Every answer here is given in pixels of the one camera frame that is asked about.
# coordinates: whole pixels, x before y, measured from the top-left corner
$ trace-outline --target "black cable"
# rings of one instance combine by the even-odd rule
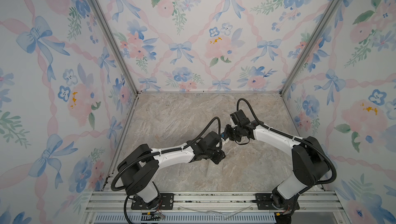
[[[187,145],[185,145],[183,147],[183,149],[188,148],[189,146],[191,146],[194,142],[196,142],[198,140],[198,138],[200,138],[205,132],[206,130],[209,128],[209,126],[217,119],[217,122],[219,124],[219,135],[221,135],[220,130],[221,130],[221,124],[220,124],[220,118],[219,117],[214,117],[212,118],[212,120],[210,120],[210,122],[206,125],[206,127],[204,128],[204,130],[202,130],[202,132],[192,141],[188,142]]]
[[[126,221],[129,224],[133,224],[133,222],[131,222],[131,220],[129,219],[128,214],[126,213],[126,204],[128,202],[128,198],[129,198],[129,196],[126,196],[126,199],[125,199],[125,202],[124,202],[124,216],[125,216]]]
[[[240,99],[238,100],[238,102],[236,103],[236,110],[239,110],[239,102],[240,102],[240,101],[244,101],[244,102],[248,105],[248,107],[249,107],[249,109],[250,109],[250,112],[252,113],[254,119],[256,120],[256,122],[257,122],[258,124],[260,124],[261,126],[263,126],[263,127],[266,128],[266,129],[268,129],[269,131],[275,132],[275,133],[280,134],[280,135],[282,135],[282,136],[285,136],[285,137],[287,137],[287,138],[289,138],[289,139],[293,139],[294,136],[292,136],[292,135],[290,135],[290,134],[287,134],[287,133],[284,133],[284,132],[282,132],[282,131],[279,131],[279,130],[277,130],[277,129],[270,128],[270,127],[266,126],[263,122],[261,122],[261,121],[257,118],[255,112],[253,111],[253,108],[251,107],[250,103],[249,103],[246,99],[240,98]],[[324,155],[324,153],[322,153],[318,148],[316,148],[315,146],[313,146],[311,143],[309,143],[309,142],[307,142],[307,141],[305,141],[305,140],[302,140],[302,139],[300,139],[300,138],[295,138],[295,137],[294,137],[294,140],[295,140],[295,141],[298,141],[298,142],[300,142],[300,143],[302,143],[302,144],[304,144],[304,145],[306,145],[306,146],[309,147],[310,149],[312,149],[312,150],[314,150],[315,152],[317,152],[317,153],[324,159],[324,161],[326,162],[326,164],[330,167],[330,170],[331,170],[331,177],[330,177],[329,179],[327,179],[327,180],[318,181],[318,182],[315,183],[315,185],[317,185],[317,184],[329,184],[329,183],[331,183],[331,182],[334,182],[334,180],[337,178],[337,171],[335,170],[335,167],[334,167],[333,163],[331,162],[331,160],[330,160],[326,155]]]

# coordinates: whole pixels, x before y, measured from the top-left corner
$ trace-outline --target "vent grille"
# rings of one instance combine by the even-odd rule
[[[133,223],[276,223],[274,213],[238,213],[230,218],[222,215],[208,215],[205,213],[195,212],[166,212],[164,213],[165,219],[161,221],[144,221],[139,212],[128,213],[129,219]],[[113,224],[113,223],[126,223],[123,213],[111,212],[98,212],[94,224]]]

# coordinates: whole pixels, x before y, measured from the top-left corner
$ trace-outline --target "clear plastic film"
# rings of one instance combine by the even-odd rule
[[[203,210],[198,210],[198,209],[191,209],[191,208],[186,208],[186,207],[183,207],[183,206],[180,206],[180,205],[179,205],[179,207],[183,208],[183,209],[188,209],[188,210],[191,210],[191,211],[195,211],[195,212],[205,213],[205,214],[207,214],[209,216],[213,216],[213,220],[227,220],[227,219],[235,216],[236,214],[238,214],[238,213],[250,208],[250,206],[249,206],[249,207],[245,207],[245,208],[242,208],[242,209],[235,210],[233,212],[219,212],[219,211],[214,211],[214,210],[203,211]]]

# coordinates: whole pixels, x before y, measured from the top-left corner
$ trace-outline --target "black mounting plate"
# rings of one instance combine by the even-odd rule
[[[272,193],[256,193],[256,200],[259,201],[257,202],[257,208],[259,210],[279,210],[282,211],[284,209],[277,209],[274,205],[272,199],[271,199]],[[300,206],[297,202],[296,209],[300,209]]]
[[[160,210],[172,210],[173,209],[173,197],[175,194],[173,193],[161,193],[161,206]],[[133,196],[131,209],[133,210],[147,210],[146,203],[143,199],[137,195]]]

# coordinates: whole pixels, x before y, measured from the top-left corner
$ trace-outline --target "metal corner post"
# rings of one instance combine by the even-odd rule
[[[297,74],[300,71],[300,68],[303,66],[304,62],[306,61],[306,58],[308,55],[311,53],[312,49],[315,46],[316,41],[320,38],[320,36],[323,33],[323,30],[326,28],[327,24],[329,23],[331,17],[339,7],[343,0],[332,0],[326,10],[323,13],[323,17],[320,19],[318,25],[315,27],[311,38],[309,39],[308,43],[306,44],[305,49],[301,52],[301,56],[297,60],[296,64],[292,68],[289,77],[287,78],[285,84],[283,85],[282,89],[280,90],[281,95],[289,89],[291,84],[293,83],[294,78],[297,76]]]
[[[128,83],[129,87],[132,89],[134,96],[136,96],[137,88],[133,83],[132,76],[128,71],[128,67],[121,55],[120,50],[118,49],[117,42],[116,42],[114,36],[112,35],[110,26],[108,25],[108,23],[106,21],[105,14],[104,14],[102,8],[100,7],[98,0],[88,0],[88,2],[92,7],[92,10],[93,10],[95,16],[97,17],[99,26],[102,28],[103,33],[105,34],[106,38],[109,41],[109,46],[111,47],[111,50],[114,53],[118,64],[120,65],[121,71],[126,78],[126,82]]]

